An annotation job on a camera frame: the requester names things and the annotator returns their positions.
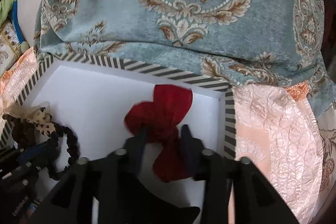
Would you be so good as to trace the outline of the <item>leopard print scrunchie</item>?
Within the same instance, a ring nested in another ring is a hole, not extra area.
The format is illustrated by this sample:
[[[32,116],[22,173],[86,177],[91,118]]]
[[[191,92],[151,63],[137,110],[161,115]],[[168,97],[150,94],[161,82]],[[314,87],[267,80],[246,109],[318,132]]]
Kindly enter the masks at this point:
[[[36,106],[25,109],[18,103],[14,103],[3,109],[3,119],[8,121],[20,121],[32,124],[42,135],[50,136],[56,131],[52,122],[52,115],[46,107]]]

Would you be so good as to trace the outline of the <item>cream embroidered pillow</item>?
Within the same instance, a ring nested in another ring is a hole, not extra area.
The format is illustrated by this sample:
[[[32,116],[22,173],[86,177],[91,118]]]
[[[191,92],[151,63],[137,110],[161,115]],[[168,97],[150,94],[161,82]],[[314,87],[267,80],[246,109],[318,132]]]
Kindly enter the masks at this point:
[[[8,19],[1,25],[0,33],[0,76],[9,70],[21,57],[21,46],[15,28]]]

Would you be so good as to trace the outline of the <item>teal damask blanket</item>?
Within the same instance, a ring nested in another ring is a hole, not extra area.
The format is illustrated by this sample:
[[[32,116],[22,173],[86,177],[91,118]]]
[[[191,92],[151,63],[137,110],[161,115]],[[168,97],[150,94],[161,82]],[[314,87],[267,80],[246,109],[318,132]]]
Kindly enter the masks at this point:
[[[306,81],[320,117],[335,102],[324,21],[323,0],[42,0],[34,51],[128,59],[234,86]]]

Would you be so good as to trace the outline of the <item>red velvet bow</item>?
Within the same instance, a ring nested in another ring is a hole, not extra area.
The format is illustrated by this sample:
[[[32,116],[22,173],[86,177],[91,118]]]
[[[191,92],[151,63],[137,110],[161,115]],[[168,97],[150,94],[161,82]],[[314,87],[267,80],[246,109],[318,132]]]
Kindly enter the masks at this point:
[[[153,100],[133,105],[124,118],[131,134],[146,134],[146,143],[157,143],[162,151],[153,163],[153,173],[162,182],[190,177],[186,154],[177,125],[185,118],[193,102],[190,89],[175,85],[155,85]]]

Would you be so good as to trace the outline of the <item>green blue plush toy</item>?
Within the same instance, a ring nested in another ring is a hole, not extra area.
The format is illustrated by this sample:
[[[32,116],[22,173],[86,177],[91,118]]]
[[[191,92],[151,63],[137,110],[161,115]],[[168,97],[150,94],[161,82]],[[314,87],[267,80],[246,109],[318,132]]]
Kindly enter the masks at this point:
[[[1,0],[1,24],[5,22],[8,16],[11,18],[12,24],[14,26],[21,53],[25,53],[30,48],[30,45],[25,41],[19,26],[17,0]]]

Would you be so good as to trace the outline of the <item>peach satin bedspread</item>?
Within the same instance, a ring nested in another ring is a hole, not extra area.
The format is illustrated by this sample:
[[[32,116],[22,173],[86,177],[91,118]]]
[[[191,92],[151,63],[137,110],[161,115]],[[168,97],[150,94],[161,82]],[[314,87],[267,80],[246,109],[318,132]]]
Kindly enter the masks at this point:
[[[80,155],[100,159],[130,137],[123,122],[131,107],[153,99],[166,77],[116,69],[111,63],[52,60],[37,63],[28,50],[1,77],[1,109],[43,106],[77,135]],[[300,223],[318,209],[323,147],[307,99],[265,85],[234,88],[236,157],[249,157]]]

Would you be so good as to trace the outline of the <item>white striped-edge tray box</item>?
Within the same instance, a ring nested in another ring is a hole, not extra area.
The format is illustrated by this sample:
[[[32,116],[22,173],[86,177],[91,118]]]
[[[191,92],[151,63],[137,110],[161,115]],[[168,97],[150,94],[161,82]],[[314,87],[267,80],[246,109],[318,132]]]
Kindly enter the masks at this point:
[[[99,203],[98,223],[227,223],[231,182],[226,168],[235,151],[213,147],[225,131],[220,121],[235,119],[232,89],[189,88],[151,76],[115,69],[105,61],[92,69],[79,63],[45,60],[15,102],[1,100],[5,119],[14,124],[17,143],[40,131],[43,143],[20,156],[18,184],[30,192],[47,168],[55,185],[31,216],[31,223],[91,223]],[[174,154],[186,172],[191,198],[185,207],[150,192],[138,175],[151,155]]]

